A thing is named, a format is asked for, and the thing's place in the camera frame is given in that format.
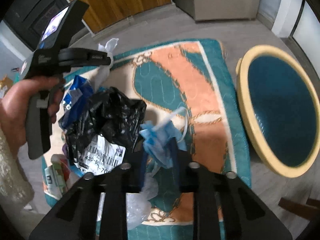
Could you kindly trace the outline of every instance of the device handle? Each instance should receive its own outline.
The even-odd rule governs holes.
[[[52,123],[48,114],[48,106],[53,103],[54,94],[63,87],[60,82],[50,91],[40,91],[29,100],[26,117],[26,139],[28,143],[28,155],[35,160],[50,150],[50,135],[52,135]]]

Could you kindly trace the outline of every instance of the gray wooden floor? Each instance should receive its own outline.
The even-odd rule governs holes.
[[[110,38],[119,38],[114,54],[134,48],[156,44],[162,41],[185,38],[211,38],[223,43],[226,63],[236,85],[235,68],[238,59],[255,45],[268,44],[276,46],[289,54],[292,52],[287,46],[259,21],[218,21],[195,23],[194,20],[173,5],[157,8],[141,13],[109,28],[96,38],[87,34],[73,47],[97,49],[97,44],[105,44]],[[252,189],[277,215],[277,217],[291,231],[293,239],[306,227],[308,221],[295,216],[277,204],[281,197],[287,197],[298,203],[305,203],[309,196],[320,199],[320,158],[317,158],[307,173],[299,178],[288,179],[271,172],[260,162],[259,157],[251,149]],[[37,188],[40,184],[31,169],[39,170],[39,162],[20,160],[21,165],[30,174],[31,183]],[[43,192],[36,193],[39,199],[38,211],[46,213],[43,203]]]

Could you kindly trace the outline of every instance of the face mask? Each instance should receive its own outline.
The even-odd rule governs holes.
[[[169,117],[156,126],[153,126],[151,121],[147,121],[141,125],[142,130],[140,131],[140,134],[145,139],[143,142],[143,148],[155,161],[155,166],[152,172],[153,175],[156,174],[160,167],[165,169],[173,167],[171,158],[172,150],[167,146],[167,143],[171,138],[176,138],[177,145],[180,150],[187,150],[184,137],[186,136],[188,129],[188,112],[186,111],[183,134],[175,128],[171,121],[175,115],[183,111],[186,111],[184,107],[178,108]]]

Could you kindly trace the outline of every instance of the sleeve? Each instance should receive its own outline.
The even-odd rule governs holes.
[[[23,208],[33,199],[29,182],[19,172],[6,138],[0,128],[0,198],[1,203],[14,203]]]

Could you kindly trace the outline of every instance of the screw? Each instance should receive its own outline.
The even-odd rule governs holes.
[[[229,171],[226,173],[226,176],[228,179],[235,179],[237,177],[237,174],[235,174],[233,171]]]
[[[120,166],[121,170],[128,170],[131,168],[131,164],[130,163],[122,163]]]
[[[87,172],[83,176],[84,179],[93,179],[93,177],[94,177],[94,174],[92,172]]]
[[[199,169],[200,168],[200,164],[197,162],[191,162],[189,163],[189,167],[192,169]]]

